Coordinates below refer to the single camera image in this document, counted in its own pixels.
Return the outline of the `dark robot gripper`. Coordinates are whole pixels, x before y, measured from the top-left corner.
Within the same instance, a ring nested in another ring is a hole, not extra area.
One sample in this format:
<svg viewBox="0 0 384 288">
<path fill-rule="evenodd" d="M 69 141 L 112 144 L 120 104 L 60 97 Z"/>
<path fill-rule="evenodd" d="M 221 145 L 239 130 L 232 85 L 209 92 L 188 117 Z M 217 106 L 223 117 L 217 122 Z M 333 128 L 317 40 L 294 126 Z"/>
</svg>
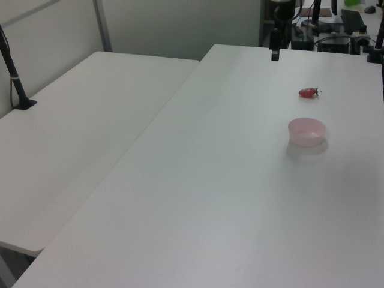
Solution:
<svg viewBox="0 0 384 288">
<path fill-rule="evenodd" d="M 269 49 L 271 50 L 271 61 L 279 61 L 281 45 L 281 31 L 274 28 L 270 31 Z"/>
</svg>

